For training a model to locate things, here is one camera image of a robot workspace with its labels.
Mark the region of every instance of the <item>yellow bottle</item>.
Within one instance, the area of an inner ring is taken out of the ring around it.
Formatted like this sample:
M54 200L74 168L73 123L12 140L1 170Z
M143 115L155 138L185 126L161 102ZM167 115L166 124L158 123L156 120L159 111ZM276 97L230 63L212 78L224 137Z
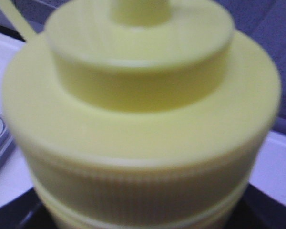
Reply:
M61 229L220 229L278 73L209 0L74 0L9 65L3 106Z

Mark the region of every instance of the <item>white surface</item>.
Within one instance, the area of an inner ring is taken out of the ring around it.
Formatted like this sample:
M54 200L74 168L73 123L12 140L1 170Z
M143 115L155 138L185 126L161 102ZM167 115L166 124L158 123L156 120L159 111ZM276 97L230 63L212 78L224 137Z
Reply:
M8 62L22 45L22 42L0 34L0 88ZM250 182L286 205L286 136L275 132L269 133L259 152ZM24 157L17 148L0 171L0 206L31 187L32 182Z

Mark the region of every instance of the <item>spout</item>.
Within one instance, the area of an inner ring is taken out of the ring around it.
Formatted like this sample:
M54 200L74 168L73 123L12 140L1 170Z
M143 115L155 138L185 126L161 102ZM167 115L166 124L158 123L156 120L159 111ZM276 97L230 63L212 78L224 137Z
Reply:
M168 0L113 0L112 19L131 26L153 26L171 17Z

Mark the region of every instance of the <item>ribbed edge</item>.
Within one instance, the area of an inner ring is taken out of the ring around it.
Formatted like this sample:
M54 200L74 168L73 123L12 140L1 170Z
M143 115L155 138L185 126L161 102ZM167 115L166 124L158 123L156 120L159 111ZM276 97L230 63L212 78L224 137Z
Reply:
M217 220L220 222L224 221L223 218L228 216L228 213L230 212L234 204L239 200L247 184L247 178L245 178L227 197L222 199L222 201L212 206L208 210L193 214L186 219L171 221L158 225L155 224L145 226L144 224L142 224L140 226L127 226L99 221L97 219L92 219L87 216L84 216L70 209L68 206L62 204L59 200L52 196L36 179L36 177L34 177L34 175L32 176L32 179L34 181L35 188L38 194L44 201L47 208L53 214L53 216L57 219L58 222L60 222L59 224L62 225L62 229L204 229L209 227ZM119 211L111 212L110 214L112 214L111 217L114 218L121 217L119 215ZM220 224L218 222L218 224L218 228L221 228L222 223Z

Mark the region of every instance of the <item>white countertop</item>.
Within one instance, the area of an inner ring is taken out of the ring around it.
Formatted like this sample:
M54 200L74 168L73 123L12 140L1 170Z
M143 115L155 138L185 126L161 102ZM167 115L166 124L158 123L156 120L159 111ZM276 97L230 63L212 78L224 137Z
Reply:
M23 45L23 42L0 34L0 92L5 68ZM286 136L269 133L258 154L250 183L286 205ZM25 159L21 150L16 148L0 171L0 207L31 187Z

